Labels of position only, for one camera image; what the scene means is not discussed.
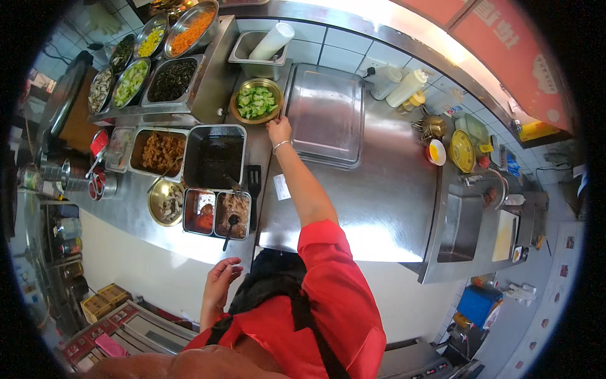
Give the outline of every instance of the small bowl with yellow liquid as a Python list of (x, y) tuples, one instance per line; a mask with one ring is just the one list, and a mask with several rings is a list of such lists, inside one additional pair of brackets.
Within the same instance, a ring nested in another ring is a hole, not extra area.
[(443, 166), (446, 163), (446, 149), (437, 139), (433, 139), (425, 150), (427, 160), (436, 166)]

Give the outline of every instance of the electrical outlet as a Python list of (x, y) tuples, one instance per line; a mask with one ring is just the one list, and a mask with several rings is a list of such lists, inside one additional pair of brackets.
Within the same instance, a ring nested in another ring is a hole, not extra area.
[(377, 61), (376, 59), (365, 56), (364, 59), (362, 60), (362, 63), (360, 63), (358, 70), (366, 72), (366, 70), (368, 70), (369, 67), (374, 67), (375, 70), (377, 70), (377, 69), (380, 69), (381, 67), (385, 67), (385, 66), (387, 66), (387, 63)]

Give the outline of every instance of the black ladle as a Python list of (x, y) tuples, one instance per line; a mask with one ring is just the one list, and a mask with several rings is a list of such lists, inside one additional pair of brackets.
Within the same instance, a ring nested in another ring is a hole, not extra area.
[(229, 216), (229, 220), (227, 220), (227, 222), (229, 223), (229, 231), (227, 232), (227, 236), (225, 237), (225, 243), (223, 244), (223, 251), (227, 250), (227, 243), (229, 242), (229, 240), (231, 238), (231, 230), (235, 224), (240, 222), (240, 218), (236, 215), (231, 215), (231, 216)]

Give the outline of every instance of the white floor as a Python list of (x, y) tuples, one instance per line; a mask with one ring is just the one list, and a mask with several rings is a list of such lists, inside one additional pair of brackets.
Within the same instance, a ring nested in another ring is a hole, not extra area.
[[(116, 283), (133, 295), (174, 315), (199, 318), (206, 274), (211, 264), (192, 260), (129, 235), (80, 211), (84, 276), (98, 290)], [(358, 262), (375, 300), (387, 342), (440, 331), (457, 291), (457, 282), (420, 285), (417, 274), (398, 263)], [(227, 304), (241, 283), (230, 288)]]

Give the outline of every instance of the paper receipt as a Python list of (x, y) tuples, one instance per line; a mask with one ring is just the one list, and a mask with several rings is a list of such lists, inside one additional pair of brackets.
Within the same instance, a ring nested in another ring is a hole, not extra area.
[(283, 173), (273, 177), (273, 184), (276, 186), (276, 194), (278, 195), (278, 201), (290, 199), (290, 192), (288, 191), (288, 186), (286, 185), (286, 178), (284, 178)]

